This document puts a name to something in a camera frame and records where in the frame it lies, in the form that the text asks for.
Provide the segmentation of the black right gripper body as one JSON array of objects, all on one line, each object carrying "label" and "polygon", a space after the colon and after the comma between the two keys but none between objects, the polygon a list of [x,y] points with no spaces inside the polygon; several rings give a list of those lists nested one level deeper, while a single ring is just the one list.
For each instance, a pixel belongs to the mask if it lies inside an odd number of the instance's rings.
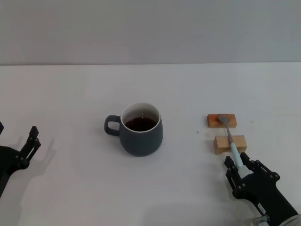
[{"label": "black right gripper body", "polygon": [[268,216],[268,224],[282,224],[298,215],[298,212],[277,189],[280,176],[272,174],[249,174],[233,178],[233,196],[250,201],[262,216]]}]

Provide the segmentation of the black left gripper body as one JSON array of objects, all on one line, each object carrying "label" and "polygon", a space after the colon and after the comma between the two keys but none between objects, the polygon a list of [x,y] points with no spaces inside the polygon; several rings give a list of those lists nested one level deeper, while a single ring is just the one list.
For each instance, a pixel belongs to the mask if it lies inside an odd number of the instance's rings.
[{"label": "black left gripper body", "polygon": [[18,151],[8,146],[0,147],[0,195],[3,194],[11,175],[29,167],[29,161],[23,150]]}]

